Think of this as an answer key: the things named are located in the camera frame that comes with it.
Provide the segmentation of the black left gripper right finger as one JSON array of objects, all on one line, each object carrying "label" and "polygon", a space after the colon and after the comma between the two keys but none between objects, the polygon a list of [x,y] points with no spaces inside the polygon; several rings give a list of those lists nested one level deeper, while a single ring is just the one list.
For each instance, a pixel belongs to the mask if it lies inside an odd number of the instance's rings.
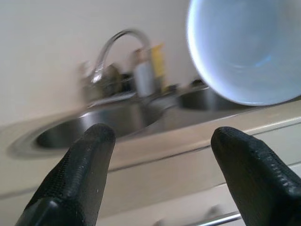
[{"label": "black left gripper right finger", "polygon": [[247,226],[301,224],[301,179],[266,143],[219,127],[211,148]]}]

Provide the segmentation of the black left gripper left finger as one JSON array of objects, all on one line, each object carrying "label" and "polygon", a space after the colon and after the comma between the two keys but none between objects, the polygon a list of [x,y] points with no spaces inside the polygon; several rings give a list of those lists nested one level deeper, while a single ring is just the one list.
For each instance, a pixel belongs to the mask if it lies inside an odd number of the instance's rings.
[{"label": "black left gripper left finger", "polygon": [[96,225],[115,141],[107,125],[88,128],[46,175],[16,225]]}]

